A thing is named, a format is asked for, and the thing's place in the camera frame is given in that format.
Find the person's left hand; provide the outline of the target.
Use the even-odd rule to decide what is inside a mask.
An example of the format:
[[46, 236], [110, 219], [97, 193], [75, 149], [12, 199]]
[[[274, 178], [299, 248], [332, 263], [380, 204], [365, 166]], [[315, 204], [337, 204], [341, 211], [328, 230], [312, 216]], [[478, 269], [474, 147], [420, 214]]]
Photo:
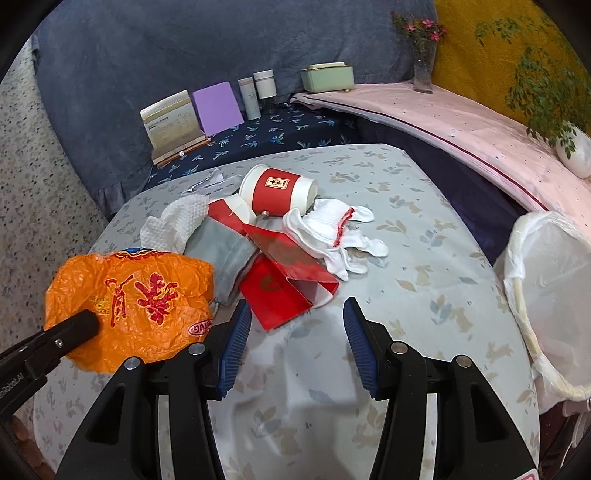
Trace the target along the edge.
[[9, 425], [12, 433], [15, 435], [16, 445], [28, 464], [41, 479], [53, 480], [55, 478], [54, 471], [45, 462], [37, 444], [30, 437], [23, 422], [16, 416], [12, 416]]

